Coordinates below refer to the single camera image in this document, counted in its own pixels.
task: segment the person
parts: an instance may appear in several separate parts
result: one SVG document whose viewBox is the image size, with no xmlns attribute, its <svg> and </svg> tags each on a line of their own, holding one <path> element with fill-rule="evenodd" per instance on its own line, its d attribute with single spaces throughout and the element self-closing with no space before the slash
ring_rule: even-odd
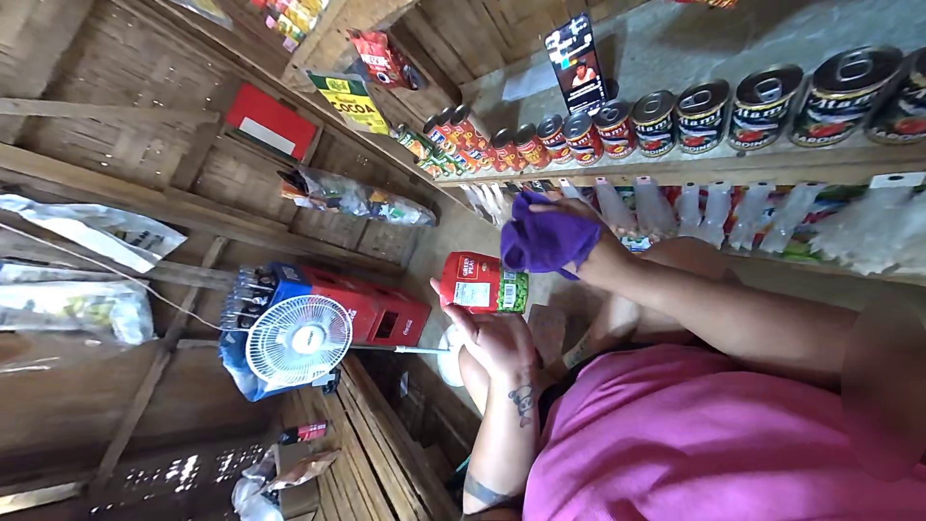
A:
<svg viewBox="0 0 926 521">
<path fill-rule="evenodd" d="M 603 231 L 567 269 L 612 297 L 559 367 L 519 315 L 444 306 L 482 413 L 464 519 L 926 519 L 923 465 L 866 473 L 830 390 L 856 311 L 739 284 L 691 237 L 638 257 Z"/>
<path fill-rule="evenodd" d="M 598 75 L 594 73 L 594 69 L 589 67 L 584 61 L 580 61 L 579 64 L 576 65 L 576 75 L 572 78 L 572 88 L 588 83 L 597 77 Z"/>
</svg>

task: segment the hand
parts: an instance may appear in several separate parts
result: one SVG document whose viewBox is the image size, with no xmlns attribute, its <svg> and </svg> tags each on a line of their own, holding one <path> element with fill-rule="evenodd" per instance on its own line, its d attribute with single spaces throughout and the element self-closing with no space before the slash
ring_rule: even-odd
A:
<svg viewBox="0 0 926 521">
<path fill-rule="evenodd" d="M 582 266 L 578 270 L 572 263 L 564 266 L 566 270 L 575 273 L 583 281 L 593 286 L 613 291 L 615 278 L 619 275 L 619 272 L 639 261 L 611 233 L 607 225 L 598 217 L 598 213 L 579 199 L 560 199 L 553 205 L 530 205 L 528 210 L 533 212 L 561 211 L 584 217 L 601 226 L 601 238 L 598 239 L 598 244 L 589 253 L 588 259 L 582 263 Z"/>
<path fill-rule="evenodd" d="M 441 283 L 431 279 L 438 294 Z M 537 364 L 537 349 L 524 318 L 515 313 L 472 314 L 457 306 L 441 306 L 467 339 L 467 350 L 491 378 L 510 378 L 531 371 Z"/>
</svg>

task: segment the poster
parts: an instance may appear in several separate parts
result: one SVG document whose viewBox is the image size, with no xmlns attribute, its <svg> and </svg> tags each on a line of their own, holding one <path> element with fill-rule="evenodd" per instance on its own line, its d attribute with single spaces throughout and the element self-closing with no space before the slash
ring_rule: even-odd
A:
<svg viewBox="0 0 926 521">
<path fill-rule="evenodd" d="M 360 123 L 367 132 L 389 134 L 389 124 L 373 104 L 359 76 L 352 74 L 334 78 L 318 76 L 307 70 L 306 76 L 345 119 Z"/>
<path fill-rule="evenodd" d="M 607 101 L 607 93 L 588 15 L 581 13 L 553 30 L 544 43 L 569 114 L 588 112 L 593 116 Z"/>
</svg>

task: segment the concrete floor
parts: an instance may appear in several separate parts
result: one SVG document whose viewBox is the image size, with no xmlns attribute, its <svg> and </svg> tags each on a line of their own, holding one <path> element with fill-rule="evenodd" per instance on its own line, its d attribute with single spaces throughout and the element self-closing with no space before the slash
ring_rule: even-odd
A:
<svg viewBox="0 0 926 521">
<path fill-rule="evenodd" d="M 432 314 L 425 325 L 420 347 L 436 348 L 450 320 L 439 307 L 438 298 L 429 286 L 431 277 L 440 277 L 444 260 L 452 251 L 474 251 L 499 256 L 499 231 L 464 208 L 450 197 L 438 199 L 440 225 L 425 230 L 420 236 L 408 265 L 403 287 L 432 305 Z M 878 295 L 889 295 L 895 301 L 905 301 L 926 318 L 926 287 L 886 283 L 847 275 L 829 275 L 797 270 L 787 264 L 731 258 L 731 269 L 744 284 L 768 291 L 804 299 L 829 302 L 861 310 Z M 551 304 L 562 309 L 573 322 L 588 322 L 597 313 L 601 296 L 589 286 L 568 281 L 557 273 L 531 274 L 528 309 L 533 303 Z M 420 355 L 436 372 L 436 355 Z M 463 388 L 455 393 L 473 411 L 475 405 Z"/>
</svg>

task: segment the purple cloth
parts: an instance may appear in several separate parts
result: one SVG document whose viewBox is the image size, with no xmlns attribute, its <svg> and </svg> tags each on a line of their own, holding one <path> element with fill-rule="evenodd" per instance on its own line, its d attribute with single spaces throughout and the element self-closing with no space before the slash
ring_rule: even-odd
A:
<svg viewBox="0 0 926 521">
<path fill-rule="evenodd" d="M 511 206 L 511 221 L 502 228 L 502 263 L 516 272 L 559 274 L 570 280 L 579 277 L 563 266 L 582 265 L 598 239 L 601 227 L 578 215 L 561 211 L 533 213 L 532 204 L 552 205 L 546 196 L 521 192 Z"/>
</svg>

